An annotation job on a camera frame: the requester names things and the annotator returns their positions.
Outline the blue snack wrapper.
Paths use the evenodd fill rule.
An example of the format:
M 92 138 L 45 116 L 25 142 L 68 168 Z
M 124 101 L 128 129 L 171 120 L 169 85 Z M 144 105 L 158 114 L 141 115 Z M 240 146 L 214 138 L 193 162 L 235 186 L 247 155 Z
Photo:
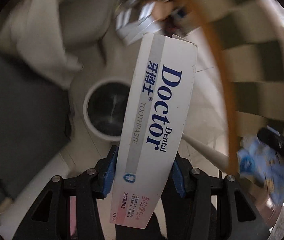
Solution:
M 265 128 L 280 135 L 278 131 L 269 126 Z M 261 142 L 257 134 L 242 139 L 237 157 L 240 176 L 253 177 L 266 187 L 276 206 L 282 205 L 284 202 L 284 158 Z

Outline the white cloth on chair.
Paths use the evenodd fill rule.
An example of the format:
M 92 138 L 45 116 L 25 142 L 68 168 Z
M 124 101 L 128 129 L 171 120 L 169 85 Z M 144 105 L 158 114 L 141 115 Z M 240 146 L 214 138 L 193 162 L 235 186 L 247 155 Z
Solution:
M 82 65 L 65 51 L 58 5 L 58 0 L 20 1 L 3 24 L 0 42 L 14 48 L 35 72 L 69 89 Z

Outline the white Doctor toothpaste box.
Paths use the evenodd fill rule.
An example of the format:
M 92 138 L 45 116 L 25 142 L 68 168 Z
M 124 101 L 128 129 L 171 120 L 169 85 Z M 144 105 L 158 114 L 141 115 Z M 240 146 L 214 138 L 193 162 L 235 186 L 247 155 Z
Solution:
M 191 42 L 143 36 L 118 150 L 111 223 L 138 229 L 148 224 L 181 142 L 196 61 Z

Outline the checkered green tablecloth table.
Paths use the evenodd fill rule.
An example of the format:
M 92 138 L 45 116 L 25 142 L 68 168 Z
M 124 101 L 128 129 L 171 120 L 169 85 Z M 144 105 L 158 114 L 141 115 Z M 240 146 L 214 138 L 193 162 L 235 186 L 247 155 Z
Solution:
M 229 161 L 238 171 L 240 139 L 269 126 L 284 135 L 284 28 L 265 0 L 183 0 L 220 71 Z

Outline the pink suitcase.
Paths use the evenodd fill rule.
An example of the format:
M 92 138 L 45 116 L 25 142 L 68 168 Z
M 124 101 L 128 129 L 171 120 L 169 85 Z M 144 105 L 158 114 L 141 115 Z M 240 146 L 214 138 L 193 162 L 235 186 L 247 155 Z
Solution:
M 70 237 L 77 239 L 76 197 L 70 197 Z

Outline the white round trash bin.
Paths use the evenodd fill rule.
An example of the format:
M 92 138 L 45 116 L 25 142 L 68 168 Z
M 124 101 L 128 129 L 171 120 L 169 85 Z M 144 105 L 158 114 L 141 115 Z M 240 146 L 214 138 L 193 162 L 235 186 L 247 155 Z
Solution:
M 130 82 L 106 77 L 88 89 L 83 101 L 83 118 L 87 128 L 99 139 L 118 142 L 121 139 Z

